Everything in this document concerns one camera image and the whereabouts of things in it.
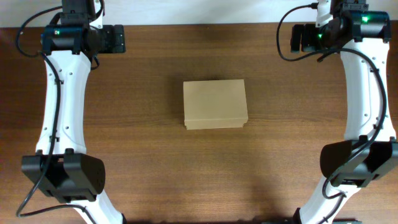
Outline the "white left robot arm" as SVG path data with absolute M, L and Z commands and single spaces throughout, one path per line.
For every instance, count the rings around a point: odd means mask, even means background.
M 35 154 L 22 158 L 33 191 L 55 198 L 57 208 L 73 208 L 87 223 L 125 223 L 104 186 L 102 160 L 86 153 L 83 134 L 88 75 L 99 54 L 126 50 L 124 28 L 103 24 L 102 0 L 63 1 L 40 36 L 45 62 L 45 113 Z

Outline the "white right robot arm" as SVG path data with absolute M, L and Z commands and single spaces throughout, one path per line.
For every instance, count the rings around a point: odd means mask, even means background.
M 343 62 L 348 115 L 344 140 L 321 152 L 322 177 L 294 223 L 332 223 L 344 204 L 397 165 L 397 135 L 389 114 L 386 62 L 389 15 L 366 1 L 318 1 L 314 24 L 296 25 L 291 50 Z

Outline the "brown cardboard box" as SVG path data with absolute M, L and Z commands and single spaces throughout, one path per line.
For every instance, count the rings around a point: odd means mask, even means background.
M 243 79 L 184 82 L 183 105 L 187 130 L 242 128 L 248 122 Z

